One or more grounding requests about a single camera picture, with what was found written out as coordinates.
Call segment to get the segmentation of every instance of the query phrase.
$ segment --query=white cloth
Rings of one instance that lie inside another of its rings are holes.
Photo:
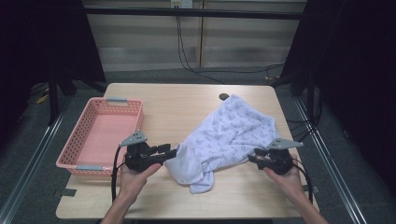
[[[278,137],[275,120],[232,95],[177,146],[177,156],[165,162],[177,183],[191,193],[214,184],[213,171],[246,162],[255,147],[267,148]]]

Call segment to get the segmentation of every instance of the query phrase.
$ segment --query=table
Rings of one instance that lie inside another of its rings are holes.
[[[105,97],[142,100],[145,117],[141,130],[148,137],[148,144],[170,143],[174,148],[219,107],[221,93],[236,94],[273,117],[280,137],[292,139],[272,87],[113,83],[107,87]],[[295,148],[290,152],[298,155]],[[101,218],[111,205],[110,178],[71,175],[66,188],[77,192],[74,197],[62,197],[56,211],[59,218]],[[149,178],[126,214],[136,219],[299,216],[277,185],[252,162],[215,172],[213,189],[203,194],[190,194],[189,188],[180,186],[163,167]]]

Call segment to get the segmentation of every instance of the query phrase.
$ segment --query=person's right hand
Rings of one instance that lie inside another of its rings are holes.
[[[293,163],[297,164],[297,156],[291,154],[291,157],[293,158]],[[273,170],[267,167],[263,170],[279,185],[280,189],[292,203],[296,203],[296,200],[299,200],[298,198],[301,197],[302,194],[304,195],[300,172],[297,167],[293,166],[285,175],[277,175]]]

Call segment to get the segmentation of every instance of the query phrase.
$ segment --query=plastic basket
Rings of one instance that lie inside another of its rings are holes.
[[[142,121],[139,100],[91,98],[56,165],[73,175],[111,175],[119,143],[138,130]],[[118,165],[125,150],[120,151]]]

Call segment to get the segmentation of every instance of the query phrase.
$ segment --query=dark floor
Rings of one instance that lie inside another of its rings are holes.
[[[162,70],[134,73],[106,74],[107,83],[111,82],[153,82],[153,83],[207,83],[219,84],[217,81],[199,77],[185,70]],[[208,73],[226,84],[265,85],[267,80],[263,74],[230,74]],[[13,131],[12,137],[6,144],[6,149],[0,158],[0,206],[5,211],[8,196],[14,192],[21,176],[26,174],[26,166],[36,162],[37,172],[30,174],[31,182],[25,192],[17,192],[21,202],[14,204],[17,208],[11,214],[12,223],[95,223],[96,220],[60,220],[55,216],[56,207],[60,201],[54,192],[63,189],[70,174],[56,167],[55,162],[63,146],[74,128],[75,123],[88,99],[102,96],[99,91],[76,83],[78,92],[75,96],[67,97],[60,94],[60,106],[68,103],[64,117],[48,148],[42,153],[38,161],[32,161],[36,155],[37,146],[42,144],[42,138],[48,130],[50,118],[49,100],[43,104],[36,104],[40,93],[32,95],[29,106],[24,112],[20,123]],[[285,117],[288,120],[302,120],[295,104],[295,98],[290,96],[289,86],[276,88],[276,94],[281,103]],[[299,140],[306,133],[303,123],[290,122],[294,140]],[[324,104],[323,114],[318,130],[332,154],[340,173],[342,174],[351,194],[359,204],[367,223],[396,223],[396,202],[378,175],[363,159],[359,149],[353,141],[346,139],[344,129],[332,111]],[[320,212],[331,223],[354,223],[348,213],[345,202],[339,195],[329,171],[320,157],[316,145],[308,135],[304,139],[304,147],[299,153],[305,164],[314,186],[318,187],[316,194]],[[208,221],[211,223],[263,223],[263,220],[227,220]],[[277,219],[274,223],[304,223],[300,218]],[[154,223],[140,220],[139,223]]]

